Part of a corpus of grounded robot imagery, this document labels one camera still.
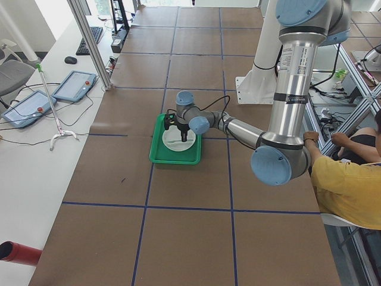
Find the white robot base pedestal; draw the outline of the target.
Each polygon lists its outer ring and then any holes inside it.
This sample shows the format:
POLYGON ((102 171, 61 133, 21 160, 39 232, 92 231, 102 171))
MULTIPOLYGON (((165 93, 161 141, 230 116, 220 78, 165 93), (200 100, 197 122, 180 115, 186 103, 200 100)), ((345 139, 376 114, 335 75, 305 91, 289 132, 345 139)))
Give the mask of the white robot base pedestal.
POLYGON ((272 104, 276 89, 275 67, 281 51, 280 24, 276 19, 277 1, 268 3, 252 69, 236 78, 239 104, 272 104))

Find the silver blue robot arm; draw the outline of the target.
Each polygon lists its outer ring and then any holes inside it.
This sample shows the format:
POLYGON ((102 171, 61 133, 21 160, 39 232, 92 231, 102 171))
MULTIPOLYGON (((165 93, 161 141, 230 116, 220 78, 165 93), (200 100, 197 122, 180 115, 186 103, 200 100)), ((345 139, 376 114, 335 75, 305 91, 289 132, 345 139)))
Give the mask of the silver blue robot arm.
POLYGON ((186 129, 201 135, 216 128, 254 150, 251 169, 261 182, 277 186, 301 176, 312 159, 299 132, 316 50, 347 39, 351 12, 351 1, 278 1, 274 16, 280 24, 276 31, 282 53, 268 130, 224 111, 202 111, 193 95, 182 91, 177 94, 174 115, 182 140, 186 140, 186 129))

